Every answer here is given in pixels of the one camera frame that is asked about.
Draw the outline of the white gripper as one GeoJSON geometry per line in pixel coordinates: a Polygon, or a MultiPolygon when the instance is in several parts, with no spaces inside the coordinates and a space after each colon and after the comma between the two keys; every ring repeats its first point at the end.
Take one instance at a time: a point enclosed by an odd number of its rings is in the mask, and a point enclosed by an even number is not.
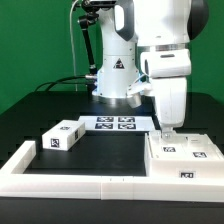
{"type": "Polygon", "coordinates": [[[140,64],[152,85],[161,137],[170,138],[173,128],[181,127],[185,119],[189,50],[142,52],[140,64]]]}

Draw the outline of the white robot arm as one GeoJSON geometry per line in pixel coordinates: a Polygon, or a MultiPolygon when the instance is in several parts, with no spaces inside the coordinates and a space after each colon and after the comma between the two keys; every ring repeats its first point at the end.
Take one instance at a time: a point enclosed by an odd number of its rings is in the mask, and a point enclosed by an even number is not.
{"type": "Polygon", "coordinates": [[[100,24],[103,64],[92,67],[92,96],[109,103],[141,105],[154,99],[163,137],[183,125],[187,76],[191,74],[188,43],[209,18],[206,0],[82,0],[85,25],[100,24]]]}

